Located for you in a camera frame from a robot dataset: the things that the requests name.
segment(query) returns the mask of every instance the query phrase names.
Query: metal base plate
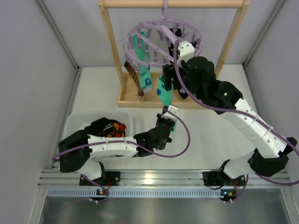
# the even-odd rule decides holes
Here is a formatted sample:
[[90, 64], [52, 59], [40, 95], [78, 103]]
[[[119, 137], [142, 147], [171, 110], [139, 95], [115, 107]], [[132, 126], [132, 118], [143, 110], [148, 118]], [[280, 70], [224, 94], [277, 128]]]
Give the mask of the metal base plate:
[[[109, 197], [115, 198], [223, 198], [221, 190], [211, 189], [148, 189], [111, 188]], [[48, 197], [90, 197], [98, 200], [106, 197], [97, 188], [50, 188]]]
[[[106, 171], [105, 173], [106, 173], [105, 180], [98, 178], [93, 181], [102, 186], [108, 186], [109, 182], [110, 182], [110, 186], [118, 186], [118, 183], [121, 180], [121, 173], [117, 172], [117, 171]], [[84, 179], [83, 177], [80, 178], [79, 185], [80, 186], [94, 186], [92, 183], [90, 183], [88, 180]]]

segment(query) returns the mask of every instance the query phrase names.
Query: wooden pole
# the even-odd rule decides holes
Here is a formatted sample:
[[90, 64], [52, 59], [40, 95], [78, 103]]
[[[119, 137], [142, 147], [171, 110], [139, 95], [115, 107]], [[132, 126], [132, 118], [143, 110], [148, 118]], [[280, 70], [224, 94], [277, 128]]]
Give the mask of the wooden pole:
[[[163, 0], [102, 0], [105, 8], [163, 8]], [[169, 8], [241, 8], [243, 0], [168, 0]]]
[[218, 58], [218, 62], [215, 67], [215, 74], [216, 78], [218, 78], [220, 71], [226, 61], [226, 58], [228, 56], [228, 53], [233, 45], [233, 42], [235, 40], [235, 37], [237, 36], [237, 33], [239, 31], [239, 28], [241, 26], [241, 23], [243, 21], [243, 18], [246, 14], [247, 8], [249, 6], [249, 0], [244, 0], [243, 6], [239, 9], [237, 9], [237, 12], [235, 13], [234, 20], [232, 22], [232, 25], [229, 29], [228, 35], [226, 37], [226, 40], [224, 42], [222, 51], [220, 53], [220, 56]]
[[108, 39], [109, 39], [109, 42], [111, 45], [111, 51], [113, 54], [113, 59], [114, 59], [114, 63], [116, 66], [118, 78], [121, 83], [121, 91], [125, 92], [126, 91], [126, 82], [125, 82], [125, 77], [124, 77], [124, 74], [123, 74], [122, 68], [121, 68], [121, 62], [120, 62], [120, 58], [119, 58], [117, 47], [116, 47], [116, 42], [115, 42], [113, 28], [112, 28], [112, 24], [111, 24], [111, 20], [110, 20], [110, 15], [109, 15], [108, 9], [104, 7], [103, 2], [100, 0], [99, 0], [99, 7], [100, 7], [101, 15], [103, 18], [104, 26], [105, 26], [105, 29], [106, 29], [106, 32], [108, 35]]

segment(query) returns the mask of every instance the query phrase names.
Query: wooden base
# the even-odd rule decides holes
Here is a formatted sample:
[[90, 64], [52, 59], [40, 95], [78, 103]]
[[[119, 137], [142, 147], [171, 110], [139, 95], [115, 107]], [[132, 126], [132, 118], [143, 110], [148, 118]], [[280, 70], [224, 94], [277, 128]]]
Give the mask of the wooden base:
[[[120, 91], [118, 100], [119, 107], [137, 107], [137, 108], [162, 108], [160, 98], [157, 96], [157, 80], [161, 73], [151, 73], [153, 89], [150, 93], [144, 95], [142, 99], [138, 98], [138, 88], [134, 83], [132, 77], [125, 73], [126, 89]], [[205, 109], [204, 107], [195, 103], [190, 97], [182, 99], [175, 90], [172, 92], [172, 104], [180, 109]]]

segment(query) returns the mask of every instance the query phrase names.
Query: hook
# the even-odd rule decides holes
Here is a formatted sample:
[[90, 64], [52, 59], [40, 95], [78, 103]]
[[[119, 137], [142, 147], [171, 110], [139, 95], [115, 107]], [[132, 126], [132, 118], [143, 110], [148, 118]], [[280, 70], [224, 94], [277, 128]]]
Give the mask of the hook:
[[162, 9], [162, 20], [165, 22], [168, 18], [168, 0], [164, 0], [164, 9]]

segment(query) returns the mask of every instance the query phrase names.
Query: blue tag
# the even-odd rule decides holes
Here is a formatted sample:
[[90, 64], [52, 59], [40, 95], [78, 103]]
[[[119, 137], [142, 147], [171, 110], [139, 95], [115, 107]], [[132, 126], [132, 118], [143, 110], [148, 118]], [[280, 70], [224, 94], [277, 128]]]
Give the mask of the blue tag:
[[151, 80], [150, 80], [149, 78], [146, 78], [146, 79], [145, 79], [145, 84], [146, 84], [146, 85], [150, 85], [150, 84], [151, 84]]

